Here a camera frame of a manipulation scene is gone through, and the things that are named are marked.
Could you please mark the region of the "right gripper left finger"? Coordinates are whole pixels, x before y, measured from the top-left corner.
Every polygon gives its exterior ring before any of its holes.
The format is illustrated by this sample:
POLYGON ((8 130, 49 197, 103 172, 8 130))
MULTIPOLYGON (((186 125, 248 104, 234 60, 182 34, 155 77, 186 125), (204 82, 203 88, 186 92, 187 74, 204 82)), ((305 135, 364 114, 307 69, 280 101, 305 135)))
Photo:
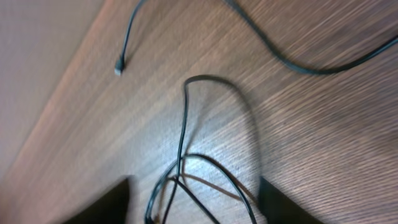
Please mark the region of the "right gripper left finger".
POLYGON ((125 224, 130 203, 130 178, 126 177, 109 191, 63 224, 125 224))

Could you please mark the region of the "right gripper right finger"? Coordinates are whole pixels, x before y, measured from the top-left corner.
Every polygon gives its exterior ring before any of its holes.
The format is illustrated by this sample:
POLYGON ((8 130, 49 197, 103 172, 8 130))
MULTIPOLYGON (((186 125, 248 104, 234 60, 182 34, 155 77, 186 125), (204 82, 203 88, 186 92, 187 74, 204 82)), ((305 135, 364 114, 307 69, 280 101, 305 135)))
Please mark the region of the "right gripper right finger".
POLYGON ((258 209, 268 224, 322 224, 263 177, 259 179, 258 209))

